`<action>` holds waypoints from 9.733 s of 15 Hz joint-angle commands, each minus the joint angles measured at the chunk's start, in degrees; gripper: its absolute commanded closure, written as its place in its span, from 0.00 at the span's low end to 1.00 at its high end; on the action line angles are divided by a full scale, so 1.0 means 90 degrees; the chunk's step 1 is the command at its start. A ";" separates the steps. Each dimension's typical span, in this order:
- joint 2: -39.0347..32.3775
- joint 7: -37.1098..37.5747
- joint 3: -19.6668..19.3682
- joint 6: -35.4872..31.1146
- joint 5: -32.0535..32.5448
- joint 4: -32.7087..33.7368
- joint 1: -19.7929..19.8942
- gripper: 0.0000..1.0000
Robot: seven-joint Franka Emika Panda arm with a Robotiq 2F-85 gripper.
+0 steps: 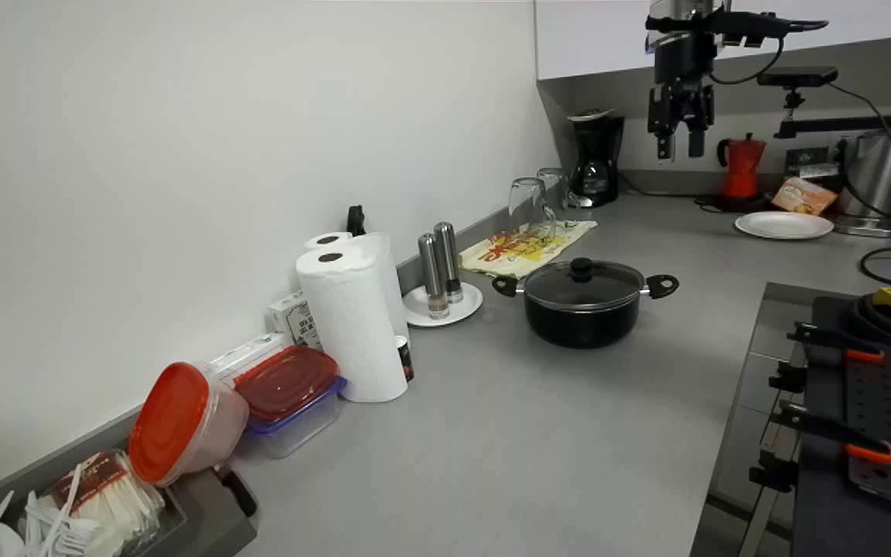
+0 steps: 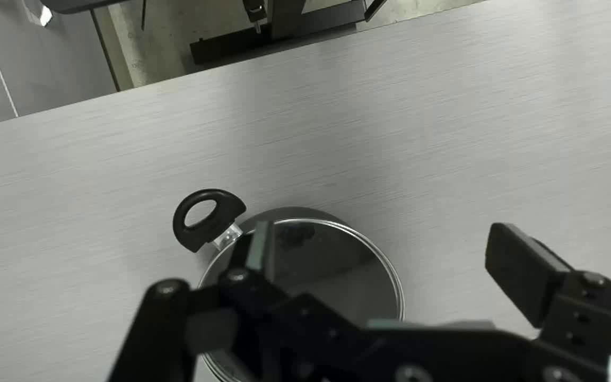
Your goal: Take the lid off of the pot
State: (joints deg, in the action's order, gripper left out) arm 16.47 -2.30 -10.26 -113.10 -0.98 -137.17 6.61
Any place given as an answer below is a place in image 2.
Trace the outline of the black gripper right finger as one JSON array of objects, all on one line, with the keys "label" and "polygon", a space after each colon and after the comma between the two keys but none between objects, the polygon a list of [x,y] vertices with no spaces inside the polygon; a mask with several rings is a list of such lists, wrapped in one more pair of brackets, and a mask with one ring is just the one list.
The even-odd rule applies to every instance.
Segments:
[{"label": "black gripper right finger", "polygon": [[492,223],[487,270],[539,332],[528,369],[560,382],[608,382],[611,279],[578,270],[512,223]]}]

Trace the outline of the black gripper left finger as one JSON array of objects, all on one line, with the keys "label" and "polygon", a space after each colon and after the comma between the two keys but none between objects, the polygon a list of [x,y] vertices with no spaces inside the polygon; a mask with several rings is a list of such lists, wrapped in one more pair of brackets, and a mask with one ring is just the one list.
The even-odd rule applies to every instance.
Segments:
[{"label": "black gripper left finger", "polygon": [[288,298],[249,268],[272,233],[242,239],[231,268],[201,288],[146,288],[109,382],[194,382],[199,357],[225,352],[260,382],[362,382],[364,332],[313,295]]}]

